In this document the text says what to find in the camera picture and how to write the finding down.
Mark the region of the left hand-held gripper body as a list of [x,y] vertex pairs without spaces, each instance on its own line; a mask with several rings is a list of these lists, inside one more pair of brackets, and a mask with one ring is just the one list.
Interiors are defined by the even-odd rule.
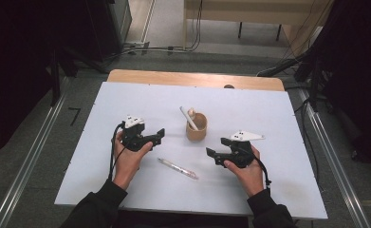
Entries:
[[145,122],[142,118],[128,115],[122,122],[122,144],[131,151],[139,151],[144,145],[151,142],[150,136],[143,136]]

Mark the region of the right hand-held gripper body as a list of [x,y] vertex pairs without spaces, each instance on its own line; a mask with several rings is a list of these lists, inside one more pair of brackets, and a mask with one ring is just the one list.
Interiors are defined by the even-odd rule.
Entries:
[[[233,162],[239,168],[245,168],[250,165],[256,157],[251,150],[251,141],[264,140],[263,135],[250,133],[248,131],[237,131],[229,137],[232,145],[229,146],[231,153],[222,153],[224,161]],[[264,168],[265,165],[258,159],[259,165]]]

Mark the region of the wooden pen holder cup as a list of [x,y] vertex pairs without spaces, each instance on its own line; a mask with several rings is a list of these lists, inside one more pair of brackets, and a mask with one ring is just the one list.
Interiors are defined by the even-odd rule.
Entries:
[[203,113],[196,112],[193,108],[188,110],[188,115],[194,122],[197,129],[193,129],[190,123],[187,123],[186,135],[190,141],[199,142],[202,141],[207,134],[207,118]]

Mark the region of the long white pen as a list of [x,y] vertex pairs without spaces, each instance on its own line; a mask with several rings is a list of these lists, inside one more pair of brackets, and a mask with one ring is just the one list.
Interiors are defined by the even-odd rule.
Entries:
[[195,131],[198,130],[197,126],[195,125],[194,121],[191,119],[190,115],[188,114],[188,112],[183,108],[183,106],[180,106],[179,107],[181,113],[183,114],[183,116],[186,118],[188,124],[191,126],[191,128]]

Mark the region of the clear pen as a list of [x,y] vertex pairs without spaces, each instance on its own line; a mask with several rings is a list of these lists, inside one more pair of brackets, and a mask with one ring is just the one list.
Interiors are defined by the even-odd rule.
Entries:
[[167,161],[163,158],[158,158],[158,161],[161,163],[161,164],[164,164],[165,166],[167,167],[170,167],[172,168],[173,170],[193,179],[193,180],[198,180],[198,176],[195,172],[191,171],[191,170],[188,170],[186,168],[183,168],[183,167],[180,167],[170,161]]

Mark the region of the person's right hand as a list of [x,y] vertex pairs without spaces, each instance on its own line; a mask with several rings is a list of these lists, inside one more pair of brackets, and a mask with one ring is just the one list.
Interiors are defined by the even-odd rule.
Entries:
[[249,198],[264,190],[263,171],[257,161],[260,152],[254,146],[251,150],[256,159],[245,168],[239,168],[231,161],[224,161],[225,166],[238,178]]

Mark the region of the person's left hand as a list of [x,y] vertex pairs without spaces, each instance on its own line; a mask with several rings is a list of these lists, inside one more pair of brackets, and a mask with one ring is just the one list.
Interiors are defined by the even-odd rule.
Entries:
[[126,190],[135,177],[142,158],[150,151],[153,144],[151,142],[146,143],[139,151],[133,152],[124,147],[121,143],[122,132],[118,132],[115,138],[114,147],[114,158],[115,164],[115,176],[113,182],[123,190]]

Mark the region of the wooden table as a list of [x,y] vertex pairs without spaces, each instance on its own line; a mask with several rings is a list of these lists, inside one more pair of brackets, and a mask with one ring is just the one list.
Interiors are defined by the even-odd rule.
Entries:
[[135,83],[169,86],[204,86],[220,88],[284,91],[278,78],[235,76],[212,73],[165,72],[150,70],[114,69],[109,73],[108,82]]

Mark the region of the person's dark clothing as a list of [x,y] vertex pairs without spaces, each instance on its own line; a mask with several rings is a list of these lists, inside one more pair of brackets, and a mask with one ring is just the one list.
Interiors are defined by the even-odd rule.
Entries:
[[119,211],[113,228],[249,228],[247,217]]

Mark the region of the black metal stand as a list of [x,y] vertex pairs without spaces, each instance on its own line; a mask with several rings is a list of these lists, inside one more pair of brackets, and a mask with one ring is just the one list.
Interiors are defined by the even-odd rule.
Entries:
[[323,93],[325,76],[320,57],[307,54],[298,67],[294,79],[307,84],[307,103],[314,112],[318,111],[318,102],[328,102],[328,98]]
[[74,64],[74,55],[68,47],[56,47],[51,51],[50,75],[52,78],[51,106],[55,106],[61,97],[60,72],[61,68],[67,77],[75,77],[78,69]]

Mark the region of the black cabinet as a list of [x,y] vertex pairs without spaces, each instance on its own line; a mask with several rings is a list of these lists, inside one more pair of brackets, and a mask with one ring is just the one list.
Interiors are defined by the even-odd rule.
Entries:
[[86,0],[95,31],[99,59],[120,53],[132,23],[128,0]]

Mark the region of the light wooden desk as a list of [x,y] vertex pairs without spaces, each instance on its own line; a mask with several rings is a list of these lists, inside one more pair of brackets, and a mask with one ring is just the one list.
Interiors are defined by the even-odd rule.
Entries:
[[281,25],[291,53],[307,50],[317,27],[322,27],[335,0],[183,0],[183,46],[187,40],[187,20]]

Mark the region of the dark curtain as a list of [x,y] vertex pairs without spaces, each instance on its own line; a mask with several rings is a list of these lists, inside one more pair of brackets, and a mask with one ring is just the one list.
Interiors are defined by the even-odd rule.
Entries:
[[371,161],[371,0],[334,0],[314,47],[332,73],[324,94],[359,129],[352,143]]
[[0,0],[0,149],[51,89],[49,52],[26,0]]

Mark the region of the metal floor rail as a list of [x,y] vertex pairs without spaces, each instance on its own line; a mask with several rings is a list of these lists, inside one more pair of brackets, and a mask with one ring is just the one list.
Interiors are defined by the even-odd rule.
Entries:
[[307,109],[308,117],[311,121],[313,129],[317,135],[319,143],[325,153],[325,157],[333,173],[335,181],[338,184],[339,190],[343,197],[343,201],[349,211],[351,218],[356,228],[371,228],[371,224],[365,214],[362,204],[356,194],[356,191],[344,171],[343,165],[339,160],[337,151],[335,150],[331,140],[323,125],[321,116],[315,112],[312,107]]
[[6,228],[9,223],[10,217],[28,183],[32,170],[42,153],[49,133],[64,105],[66,94],[73,81],[73,78],[64,77],[62,79],[61,97],[57,99],[54,105],[46,106],[46,115],[41,119],[41,125],[36,131],[35,138],[30,144],[28,152],[19,165],[19,169],[16,171],[16,175],[0,203],[0,228]]

